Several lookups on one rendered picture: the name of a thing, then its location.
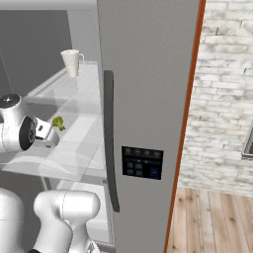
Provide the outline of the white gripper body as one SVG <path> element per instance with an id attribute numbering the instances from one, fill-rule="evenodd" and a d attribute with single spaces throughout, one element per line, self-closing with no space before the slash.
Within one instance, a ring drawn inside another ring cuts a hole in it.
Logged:
<path id="1" fill-rule="evenodd" d="M 43 145 L 49 148 L 56 147 L 59 144 L 59 135 L 51 128 L 49 132 L 45 135 L 42 141 Z"/>

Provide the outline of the long glass fridge shelf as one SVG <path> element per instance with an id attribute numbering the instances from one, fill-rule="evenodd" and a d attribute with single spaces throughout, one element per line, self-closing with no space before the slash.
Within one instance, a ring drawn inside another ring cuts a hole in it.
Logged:
<path id="1" fill-rule="evenodd" d="M 29 100 L 32 112 L 50 122 L 63 117 L 66 130 L 57 130 L 59 143 L 46 147 L 36 140 L 27 151 L 0 154 L 0 169 L 5 172 L 80 181 L 88 169 L 105 168 L 104 133 L 98 101 L 70 99 Z"/>

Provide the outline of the short glass fridge shelf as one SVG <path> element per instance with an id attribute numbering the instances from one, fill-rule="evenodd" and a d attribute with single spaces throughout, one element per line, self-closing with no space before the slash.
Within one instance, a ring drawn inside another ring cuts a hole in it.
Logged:
<path id="1" fill-rule="evenodd" d="M 29 92 L 25 99 L 34 106 L 36 115 L 45 111 L 45 117 L 49 119 L 72 100 L 85 101 L 90 89 L 99 94 L 98 65 L 92 61 L 81 66 L 77 77 L 70 77 L 66 68 L 61 69 Z"/>

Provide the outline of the grey fridge body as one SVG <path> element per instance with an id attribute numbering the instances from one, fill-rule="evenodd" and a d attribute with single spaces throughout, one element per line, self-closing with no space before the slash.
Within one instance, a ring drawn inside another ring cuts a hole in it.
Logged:
<path id="1" fill-rule="evenodd" d="M 44 0 L 0 0 L 0 97 L 18 94 L 23 100 L 55 73 L 65 68 L 60 53 L 78 49 L 85 62 L 98 65 L 99 82 L 104 80 L 97 56 L 98 24 L 93 11 L 68 12 L 53 8 L 37 9 L 33 5 Z M 98 101 L 104 132 L 104 96 L 95 90 L 85 101 Z M 37 194 L 51 190 L 55 182 L 77 184 L 79 191 L 102 191 L 109 194 L 106 155 L 103 171 L 88 169 L 80 181 L 46 176 L 5 172 L 0 169 L 0 188 L 17 194 L 24 205 L 22 248 L 30 251 L 40 230 L 32 203 Z"/>

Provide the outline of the grey fridge door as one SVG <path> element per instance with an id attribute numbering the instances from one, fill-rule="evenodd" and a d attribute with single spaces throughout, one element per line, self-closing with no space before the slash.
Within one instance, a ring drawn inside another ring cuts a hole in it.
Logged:
<path id="1" fill-rule="evenodd" d="M 114 84 L 116 253 L 165 253 L 201 0 L 98 0 Z"/>

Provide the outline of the green broccoli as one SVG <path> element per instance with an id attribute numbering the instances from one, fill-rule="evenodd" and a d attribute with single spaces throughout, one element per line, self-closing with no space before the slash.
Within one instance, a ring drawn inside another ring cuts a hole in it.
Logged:
<path id="1" fill-rule="evenodd" d="M 55 117 L 52 120 L 52 125 L 57 127 L 60 131 L 65 130 L 65 126 L 63 125 L 63 117 Z"/>

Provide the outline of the white mug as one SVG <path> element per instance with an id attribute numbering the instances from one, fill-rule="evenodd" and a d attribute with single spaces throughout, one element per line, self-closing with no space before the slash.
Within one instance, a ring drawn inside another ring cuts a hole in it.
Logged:
<path id="1" fill-rule="evenodd" d="M 78 49 L 66 49 L 60 53 L 70 77 L 77 77 L 85 64 L 84 54 Z"/>

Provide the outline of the orange cabinet side panel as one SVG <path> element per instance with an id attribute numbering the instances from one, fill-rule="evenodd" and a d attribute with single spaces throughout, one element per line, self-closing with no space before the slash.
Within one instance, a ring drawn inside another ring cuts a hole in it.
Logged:
<path id="1" fill-rule="evenodd" d="M 178 185 L 178 179 L 179 179 L 179 173 L 180 173 L 180 165 L 181 165 L 181 160 L 182 160 L 182 153 L 183 153 L 185 134 L 186 134 L 186 126 L 188 122 L 188 114 L 189 114 L 189 108 L 190 108 L 190 102 L 191 102 L 191 96 L 192 96 L 194 76 L 196 72 L 196 65 L 197 65 L 200 37 L 201 37 L 201 31 L 202 31 L 202 25 L 203 25 L 203 19 L 204 19 L 204 12 L 206 9 L 206 2 L 207 0 L 199 0 L 198 17 L 196 21 L 194 44 L 193 44 L 193 50 L 192 50 L 192 58 L 191 58 L 191 65 L 190 65 L 190 71 L 189 71 L 188 86 L 187 86 L 187 91 L 186 91 L 184 114 L 182 118 L 180 141 L 179 141 L 179 146 L 178 146 L 178 155 L 177 155 L 177 160 L 176 160 L 173 188 L 172 188 L 171 201 L 170 201 L 170 209 L 168 212 L 168 222 L 167 222 L 163 253 L 167 253 L 168 244 L 169 244 L 171 223 L 173 219 L 173 210 L 174 210 L 176 191 L 177 191 L 177 185 Z"/>

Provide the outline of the grey window frame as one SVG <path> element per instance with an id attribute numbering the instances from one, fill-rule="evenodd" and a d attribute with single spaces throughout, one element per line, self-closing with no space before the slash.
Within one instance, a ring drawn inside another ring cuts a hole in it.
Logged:
<path id="1" fill-rule="evenodd" d="M 250 127 L 247 138 L 245 140 L 241 152 L 241 158 L 253 160 L 253 125 Z"/>

